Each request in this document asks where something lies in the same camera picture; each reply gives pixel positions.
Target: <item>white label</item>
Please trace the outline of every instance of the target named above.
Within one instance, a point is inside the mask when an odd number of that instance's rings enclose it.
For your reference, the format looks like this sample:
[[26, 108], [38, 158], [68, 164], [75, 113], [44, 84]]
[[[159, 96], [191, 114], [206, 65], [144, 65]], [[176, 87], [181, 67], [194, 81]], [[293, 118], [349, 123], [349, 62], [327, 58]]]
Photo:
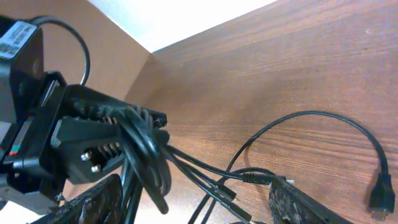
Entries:
[[0, 38], [0, 57], [13, 58], [36, 30], [36, 26], [17, 21]]

